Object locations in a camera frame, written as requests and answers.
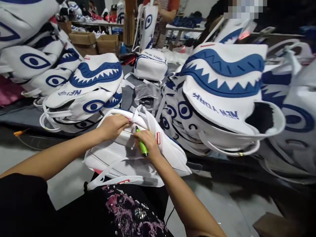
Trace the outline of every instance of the black shirt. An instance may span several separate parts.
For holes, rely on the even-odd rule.
[[[56,211],[42,178],[11,174],[0,179],[1,236],[172,236],[161,221],[164,212],[146,192],[136,185],[106,185]],[[161,201],[158,196],[155,202]]]

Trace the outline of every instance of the pen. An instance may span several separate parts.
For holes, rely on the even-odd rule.
[[[140,132],[140,129],[137,126],[136,126],[136,132]],[[140,140],[140,139],[138,139],[138,140],[139,140],[139,146],[141,148],[141,152],[142,152],[143,156],[147,157],[148,151],[147,151],[145,144],[142,142],[142,140]]]

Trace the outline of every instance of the plastic bag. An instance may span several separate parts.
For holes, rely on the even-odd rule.
[[[135,87],[135,103],[143,105],[148,111],[156,111],[161,101],[159,88],[152,83],[143,83]]]

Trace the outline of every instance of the hand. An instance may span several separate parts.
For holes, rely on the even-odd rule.
[[[154,137],[154,135],[151,133],[151,131],[143,130],[140,132],[136,132],[133,135],[143,141],[143,143],[145,144],[145,146],[148,150],[148,157],[147,158],[151,162],[154,162],[155,160],[162,157],[162,155],[160,154],[160,150],[158,148],[157,140]],[[140,151],[138,139],[135,139],[135,143]]]
[[[115,114],[106,117],[98,128],[98,134],[101,136],[102,141],[115,139],[120,133],[130,126],[129,120],[120,114]]]
[[[154,1],[154,6],[158,6],[158,12],[160,13],[160,11],[162,9],[160,2],[159,1]]]

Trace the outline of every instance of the pink bag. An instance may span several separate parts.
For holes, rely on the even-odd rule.
[[[12,104],[13,102],[23,98],[21,92],[24,89],[14,84],[11,80],[0,76],[0,107]]]

